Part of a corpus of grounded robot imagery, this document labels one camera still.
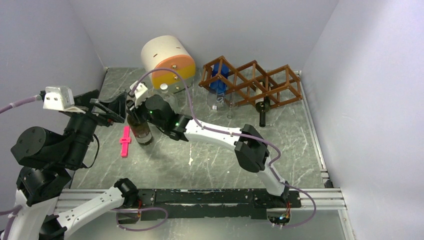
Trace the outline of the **dark wine bottle red label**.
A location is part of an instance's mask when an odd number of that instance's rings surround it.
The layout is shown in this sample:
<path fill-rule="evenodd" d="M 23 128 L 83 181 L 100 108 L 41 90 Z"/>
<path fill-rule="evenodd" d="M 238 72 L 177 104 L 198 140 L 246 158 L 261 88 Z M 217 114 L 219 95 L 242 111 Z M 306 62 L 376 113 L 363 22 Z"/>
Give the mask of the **dark wine bottle red label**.
<path fill-rule="evenodd" d="M 126 121 L 139 145 L 146 146 L 153 142 L 154 138 L 147 121 L 143 119 L 138 121 L 130 114 L 127 115 Z"/>

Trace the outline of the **clear bottle white cap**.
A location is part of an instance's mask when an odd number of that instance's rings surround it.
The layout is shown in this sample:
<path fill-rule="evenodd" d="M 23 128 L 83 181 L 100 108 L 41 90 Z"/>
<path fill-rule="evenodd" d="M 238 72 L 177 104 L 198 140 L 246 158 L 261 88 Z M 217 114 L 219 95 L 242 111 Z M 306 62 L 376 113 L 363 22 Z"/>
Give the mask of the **clear bottle white cap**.
<path fill-rule="evenodd" d="M 173 93 L 170 93 L 169 86 L 166 83 L 160 85 L 160 96 L 162 99 L 169 103 L 169 105 L 174 109 L 178 106 L 178 101 Z"/>

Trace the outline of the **blue square bottle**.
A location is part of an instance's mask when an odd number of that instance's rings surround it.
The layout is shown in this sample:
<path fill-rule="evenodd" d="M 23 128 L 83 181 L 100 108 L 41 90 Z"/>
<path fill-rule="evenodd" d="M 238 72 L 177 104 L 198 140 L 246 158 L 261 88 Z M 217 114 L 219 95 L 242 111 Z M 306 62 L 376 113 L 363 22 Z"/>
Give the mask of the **blue square bottle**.
<path fill-rule="evenodd" d="M 219 63 L 213 65 L 212 68 L 212 77 L 215 77 L 218 74 Z M 229 68 L 223 63 L 221 67 L 220 74 L 228 78 L 229 76 Z M 230 102 L 230 95 L 227 94 L 228 86 L 227 84 L 221 80 L 215 80 L 209 84 L 209 92 L 207 95 L 207 104 L 211 108 L 212 111 L 223 111 L 228 108 Z"/>

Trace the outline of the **clear glass bottle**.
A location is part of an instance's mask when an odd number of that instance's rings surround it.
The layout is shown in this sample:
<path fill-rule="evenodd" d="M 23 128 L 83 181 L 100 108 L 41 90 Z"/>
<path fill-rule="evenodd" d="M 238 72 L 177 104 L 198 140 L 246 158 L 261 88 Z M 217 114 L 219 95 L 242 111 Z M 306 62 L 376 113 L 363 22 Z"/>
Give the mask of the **clear glass bottle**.
<path fill-rule="evenodd" d="M 226 117 L 232 119 L 234 117 L 235 97 L 234 93 L 229 93 L 226 98 L 227 112 Z"/>

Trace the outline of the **brown wooden wine rack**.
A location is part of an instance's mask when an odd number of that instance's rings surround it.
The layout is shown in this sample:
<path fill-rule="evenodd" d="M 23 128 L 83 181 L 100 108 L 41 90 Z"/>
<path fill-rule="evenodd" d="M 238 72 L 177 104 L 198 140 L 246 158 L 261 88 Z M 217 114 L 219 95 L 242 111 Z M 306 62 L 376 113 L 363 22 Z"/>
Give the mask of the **brown wooden wine rack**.
<path fill-rule="evenodd" d="M 236 106 L 254 106 L 256 100 L 268 97 L 270 108 L 275 109 L 304 98 L 301 79 L 288 64 L 270 71 L 265 71 L 256 60 L 234 67 L 221 55 L 203 65 L 198 85 L 209 91 L 210 84 L 218 80 L 226 84 L 226 94 L 241 97 Z"/>

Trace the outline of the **green wine bottle white label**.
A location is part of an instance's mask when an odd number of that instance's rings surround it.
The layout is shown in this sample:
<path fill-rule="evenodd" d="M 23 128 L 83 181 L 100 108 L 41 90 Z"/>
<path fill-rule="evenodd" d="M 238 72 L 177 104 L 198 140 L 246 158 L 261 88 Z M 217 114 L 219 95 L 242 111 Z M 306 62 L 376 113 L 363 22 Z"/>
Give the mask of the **green wine bottle white label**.
<path fill-rule="evenodd" d="M 271 101 L 268 96 L 255 100 L 255 109 L 259 113 L 259 126 L 266 126 L 266 113 L 271 109 Z"/>

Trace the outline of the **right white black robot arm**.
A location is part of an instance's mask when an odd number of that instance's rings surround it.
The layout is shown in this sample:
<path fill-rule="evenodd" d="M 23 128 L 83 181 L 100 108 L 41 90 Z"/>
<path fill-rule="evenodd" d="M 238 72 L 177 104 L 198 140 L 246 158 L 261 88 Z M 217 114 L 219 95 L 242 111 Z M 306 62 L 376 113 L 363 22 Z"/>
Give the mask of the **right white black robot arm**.
<path fill-rule="evenodd" d="M 275 148 L 275 145 L 265 140 L 252 125 L 230 128 L 203 122 L 194 114 L 176 113 L 157 94 L 144 100 L 130 98 L 125 104 L 129 116 L 153 124 L 174 141 L 205 142 L 234 152 L 239 166 L 261 180 L 275 207 L 288 202 L 289 184 L 274 168 L 275 160 L 270 158 L 268 148 Z"/>

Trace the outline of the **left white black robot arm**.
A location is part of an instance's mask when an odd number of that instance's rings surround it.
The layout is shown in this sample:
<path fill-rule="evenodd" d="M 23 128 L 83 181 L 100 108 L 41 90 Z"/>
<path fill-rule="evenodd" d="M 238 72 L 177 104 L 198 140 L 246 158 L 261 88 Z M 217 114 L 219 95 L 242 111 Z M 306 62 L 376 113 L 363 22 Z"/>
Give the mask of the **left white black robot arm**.
<path fill-rule="evenodd" d="M 8 217 L 1 239 L 64 240 L 110 210 L 141 206 L 137 187 L 128 178 L 122 178 L 86 203 L 60 214 L 53 213 L 64 187 L 72 179 L 70 171 L 86 168 L 84 158 L 88 147 L 98 140 L 96 128 L 125 121 L 127 93 L 108 100 L 100 100 L 99 94 L 98 90 L 92 90 L 73 96 L 66 86 L 48 86 L 38 95 L 8 106 L 12 109 L 42 101 L 44 109 L 63 113 L 69 116 L 69 121 L 63 134 L 40 126 L 30 127 L 11 148 L 21 170 L 14 207 L 1 212 Z"/>

